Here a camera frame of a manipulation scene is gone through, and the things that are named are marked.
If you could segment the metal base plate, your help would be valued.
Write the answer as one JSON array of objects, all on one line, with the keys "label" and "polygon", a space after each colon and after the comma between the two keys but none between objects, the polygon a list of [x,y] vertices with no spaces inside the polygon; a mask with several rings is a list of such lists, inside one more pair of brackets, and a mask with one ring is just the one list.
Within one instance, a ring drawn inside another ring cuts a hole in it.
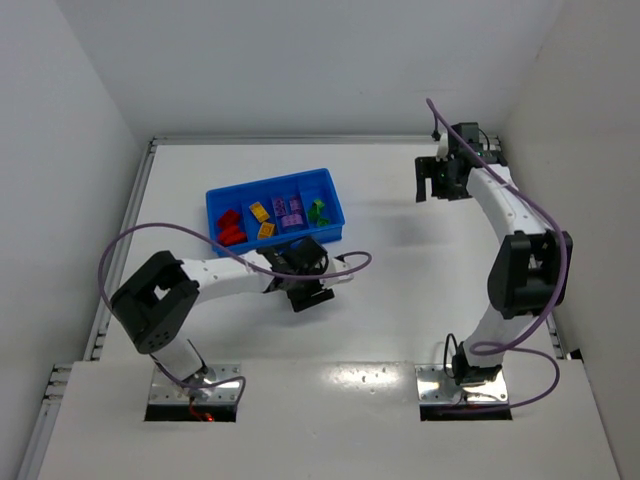
[{"label": "metal base plate", "polygon": [[234,406],[244,394],[246,378],[239,364],[204,366],[186,380],[176,380],[164,367],[156,366],[148,404],[159,406]]},{"label": "metal base plate", "polygon": [[494,380],[457,385],[441,364],[415,366],[418,399],[421,406],[499,406],[509,403],[502,372]]}]

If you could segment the purple butterfly lego brick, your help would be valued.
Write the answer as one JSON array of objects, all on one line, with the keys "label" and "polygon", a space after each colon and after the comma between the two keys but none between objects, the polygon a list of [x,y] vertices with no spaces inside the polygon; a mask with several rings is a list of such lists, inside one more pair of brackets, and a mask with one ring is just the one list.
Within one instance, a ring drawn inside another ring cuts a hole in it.
[{"label": "purple butterfly lego brick", "polygon": [[277,218],[287,214],[286,203],[283,197],[272,197],[272,207]]}]

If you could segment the plain purple rounded lego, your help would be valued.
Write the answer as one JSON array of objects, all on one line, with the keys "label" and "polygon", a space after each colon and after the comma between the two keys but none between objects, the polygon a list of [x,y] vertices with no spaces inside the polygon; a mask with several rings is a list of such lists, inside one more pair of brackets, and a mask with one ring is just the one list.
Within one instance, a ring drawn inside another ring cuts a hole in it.
[{"label": "plain purple rounded lego", "polygon": [[305,220],[301,214],[293,213],[281,217],[281,226],[285,231],[297,231],[305,227]]}]

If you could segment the small green lego brick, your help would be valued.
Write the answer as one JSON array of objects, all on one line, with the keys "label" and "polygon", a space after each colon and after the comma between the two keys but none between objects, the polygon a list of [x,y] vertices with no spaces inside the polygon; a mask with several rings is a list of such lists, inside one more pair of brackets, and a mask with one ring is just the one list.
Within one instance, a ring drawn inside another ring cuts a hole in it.
[{"label": "small green lego brick", "polygon": [[308,212],[309,217],[313,221],[315,221],[317,218],[320,218],[324,210],[324,207],[325,207],[325,203],[321,199],[319,198],[314,199]]}]

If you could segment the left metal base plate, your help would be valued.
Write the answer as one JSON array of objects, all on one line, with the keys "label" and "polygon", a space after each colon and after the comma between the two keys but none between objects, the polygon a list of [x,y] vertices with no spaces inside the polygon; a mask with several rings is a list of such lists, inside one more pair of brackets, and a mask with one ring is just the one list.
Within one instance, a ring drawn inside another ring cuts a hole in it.
[{"label": "left metal base plate", "polygon": [[148,404],[159,406],[234,406],[244,394],[246,378],[239,364],[204,366],[186,380],[176,380],[164,367],[156,366]]}]

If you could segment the aluminium frame rail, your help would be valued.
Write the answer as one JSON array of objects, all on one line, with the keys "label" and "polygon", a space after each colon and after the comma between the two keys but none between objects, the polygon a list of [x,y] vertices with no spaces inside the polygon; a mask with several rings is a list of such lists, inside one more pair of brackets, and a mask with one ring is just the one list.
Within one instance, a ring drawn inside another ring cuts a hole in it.
[{"label": "aluminium frame rail", "polygon": [[[149,175],[156,153],[156,141],[151,140],[144,148],[139,162],[135,181],[129,196],[121,230],[134,226],[137,222],[142,200],[148,183]],[[107,257],[102,279],[105,287],[111,291],[122,278],[124,264],[131,240],[121,240]],[[91,330],[84,349],[82,361],[98,361],[102,355],[102,344],[106,339],[110,322],[107,307],[100,302],[91,324]],[[54,430],[59,414],[66,386],[68,384],[73,364],[56,363],[48,376],[45,390],[40,402],[40,409],[32,430],[26,452],[24,454],[17,479],[37,479],[41,470],[49,440]]]}]

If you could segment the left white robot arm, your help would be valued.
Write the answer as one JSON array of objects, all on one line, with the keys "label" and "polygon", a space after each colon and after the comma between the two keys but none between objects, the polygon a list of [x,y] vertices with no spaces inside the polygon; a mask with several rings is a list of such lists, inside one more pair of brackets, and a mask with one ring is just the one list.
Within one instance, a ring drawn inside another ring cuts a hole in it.
[{"label": "left white robot arm", "polygon": [[190,390],[212,387],[208,367],[181,333],[194,306],[237,294],[286,293],[295,312],[334,297],[332,277],[347,264],[331,258],[313,238],[284,248],[263,247],[241,255],[213,260],[177,259],[160,251],[145,262],[111,297],[115,317],[138,353],[150,356],[176,385]]}]

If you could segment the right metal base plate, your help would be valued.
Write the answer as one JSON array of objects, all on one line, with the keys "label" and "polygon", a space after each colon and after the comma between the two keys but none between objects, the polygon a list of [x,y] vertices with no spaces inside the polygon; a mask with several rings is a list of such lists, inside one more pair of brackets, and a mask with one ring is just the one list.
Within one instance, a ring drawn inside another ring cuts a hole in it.
[{"label": "right metal base plate", "polygon": [[494,380],[457,385],[441,364],[415,366],[418,399],[421,406],[499,406],[509,403],[502,372]]}]

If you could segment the blue divided plastic tray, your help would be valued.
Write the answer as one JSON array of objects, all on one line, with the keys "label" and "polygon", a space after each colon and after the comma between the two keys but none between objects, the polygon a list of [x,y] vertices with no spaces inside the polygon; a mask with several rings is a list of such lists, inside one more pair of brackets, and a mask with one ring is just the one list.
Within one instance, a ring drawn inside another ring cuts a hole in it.
[{"label": "blue divided plastic tray", "polygon": [[[302,201],[305,227],[297,231],[285,231],[281,226],[281,217],[277,218],[274,214],[271,198],[283,197],[286,203],[286,215],[289,215],[292,214],[289,208],[289,198],[292,196],[299,196]],[[313,221],[308,215],[310,206],[316,198],[325,203],[321,217],[330,220],[327,226],[317,227],[316,222],[319,218]],[[276,224],[277,233],[272,238],[257,239],[257,232],[262,223],[259,223],[249,210],[249,205],[255,202],[260,202],[270,214],[268,222]],[[224,254],[223,248],[241,254],[305,236],[311,236],[320,243],[335,242],[342,239],[345,225],[337,190],[326,168],[213,189],[205,194],[205,204],[209,234],[217,242],[213,250],[219,255]],[[223,230],[216,226],[216,221],[228,209],[234,209],[240,213],[241,220],[237,225],[247,234],[246,243],[225,247],[217,241],[218,235]]]}]

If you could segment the yellow butterfly lego brick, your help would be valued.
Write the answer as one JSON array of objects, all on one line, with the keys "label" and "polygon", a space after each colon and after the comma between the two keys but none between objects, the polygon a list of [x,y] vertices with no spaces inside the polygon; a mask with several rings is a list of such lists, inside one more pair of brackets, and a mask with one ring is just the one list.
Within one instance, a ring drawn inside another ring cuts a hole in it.
[{"label": "yellow butterfly lego brick", "polygon": [[276,233],[277,233],[276,224],[265,221],[260,225],[260,228],[257,232],[257,239],[265,240],[268,238],[272,238]]}]

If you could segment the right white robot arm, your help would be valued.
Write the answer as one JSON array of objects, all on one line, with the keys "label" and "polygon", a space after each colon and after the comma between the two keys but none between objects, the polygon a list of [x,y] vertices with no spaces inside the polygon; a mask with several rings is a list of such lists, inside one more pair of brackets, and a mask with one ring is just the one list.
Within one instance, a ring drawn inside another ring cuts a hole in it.
[{"label": "right white robot arm", "polygon": [[500,242],[487,279],[487,310],[451,360],[457,384],[483,384],[500,372],[504,347],[563,301],[573,241],[522,198],[502,152],[477,123],[457,123],[432,137],[437,154],[414,161],[417,202],[473,199]]}]

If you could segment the yellow lego plate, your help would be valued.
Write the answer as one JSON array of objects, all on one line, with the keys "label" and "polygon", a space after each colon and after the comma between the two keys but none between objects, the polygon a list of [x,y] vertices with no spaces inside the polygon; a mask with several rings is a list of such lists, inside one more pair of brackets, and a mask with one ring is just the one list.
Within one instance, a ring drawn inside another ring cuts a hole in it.
[{"label": "yellow lego plate", "polygon": [[270,219],[270,214],[260,202],[250,204],[249,210],[259,223],[266,222]]}]

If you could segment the small red lego brick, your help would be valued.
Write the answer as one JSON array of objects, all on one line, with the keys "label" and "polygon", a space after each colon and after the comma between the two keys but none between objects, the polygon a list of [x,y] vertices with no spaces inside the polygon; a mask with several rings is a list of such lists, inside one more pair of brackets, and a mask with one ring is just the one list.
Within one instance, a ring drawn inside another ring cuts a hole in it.
[{"label": "small red lego brick", "polygon": [[231,226],[237,225],[241,220],[241,215],[234,209],[226,210],[216,221],[216,226],[220,230],[225,230]]}]

